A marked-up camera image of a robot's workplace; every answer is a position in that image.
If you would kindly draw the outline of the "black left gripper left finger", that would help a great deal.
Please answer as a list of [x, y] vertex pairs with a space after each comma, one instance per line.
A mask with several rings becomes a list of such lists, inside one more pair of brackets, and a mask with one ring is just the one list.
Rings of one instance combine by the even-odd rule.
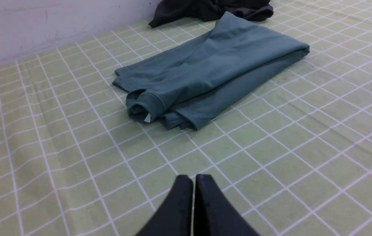
[[187, 175], [179, 175], [137, 236], [190, 236], [194, 185]]

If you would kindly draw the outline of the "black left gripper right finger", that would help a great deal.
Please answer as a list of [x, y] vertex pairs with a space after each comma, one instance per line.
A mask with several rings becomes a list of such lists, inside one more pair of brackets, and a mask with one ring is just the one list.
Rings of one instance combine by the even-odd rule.
[[195, 180], [195, 236], [258, 236], [224, 196], [212, 176], [198, 174]]

